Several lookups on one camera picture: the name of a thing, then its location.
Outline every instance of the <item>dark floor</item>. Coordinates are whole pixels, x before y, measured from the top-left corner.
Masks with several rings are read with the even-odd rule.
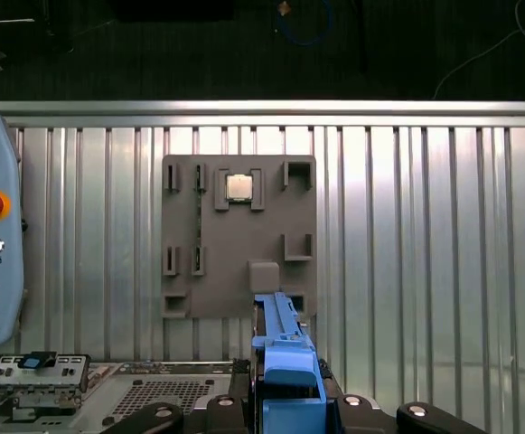
[[[431,99],[456,65],[516,28],[514,0],[364,0],[366,62],[351,0],[311,47],[275,26],[275,2],[237,0],[234,21],[120,24],[103,0],[72,0],[74,49],[0,72],[0,99]],[[323,26],[320,0],[292,0],[293,32]],[[520,9],[525,27],[525,0]],[[439,99],[525,100],[518,34],[446,82]]]

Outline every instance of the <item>metal bolt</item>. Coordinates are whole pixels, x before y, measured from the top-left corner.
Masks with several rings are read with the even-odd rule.
[[[408,411],[419,418],[423,418],[427,415],[427,411],[424,408],[419,407],[418,405],[413,405],[409,407]]]
[[[158,418],[167,418],[172,416],[172,412],[167,409],[167,407],[160,407],[155,412],[155,416]]]
[[[222,398],[221,400],[218,401],[218,403],[219,405],[229,406],[234,403],[234,400],[232,398]]]
[[[357,405],[361,405],[361,400],[358,399],[356,396],[347,396],[346,398],[344,398],[344,402],[346,402],[347,404],[353,407],[356,407]]]

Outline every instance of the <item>metal panel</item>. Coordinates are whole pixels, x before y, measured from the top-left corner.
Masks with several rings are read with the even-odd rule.
[[[162,158],[313,153],[341,385],[525,433],[525,103],[16,104],[29,296],[0,352],[248,357],[249,319],[161,318]]]

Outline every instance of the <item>gray plastic tray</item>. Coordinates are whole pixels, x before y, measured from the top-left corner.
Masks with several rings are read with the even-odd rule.
[[[279,289],[315,315],[312,156],[167,156],[163,173],[165,317],[250,317]]]

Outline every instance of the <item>blue cable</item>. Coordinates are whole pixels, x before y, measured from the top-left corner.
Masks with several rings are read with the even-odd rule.
[[[290,41],[291,43],[295,45],[309,47],[311,45],[315,45],[316,43],[319,43],[322,39],[324,39],[326,34],[330,32],[331,28],[333,27],[333,7],[331,6],[329,0],[321,0],[321,1],[323,2],[324,9],[326,10],[326,20],[327,20],[326,29],[324,29],[322,33],[320,33],[318,36],[316,36],[314,39],[310,41],[300,41],[296,39],[290,33],[290,29],[286,25],[286,21],[284,17],[280,14],[280,11],[277,10],[277,27],[280,30],[280,32],[285,36],[285,38],[287,38],[288,41]]]

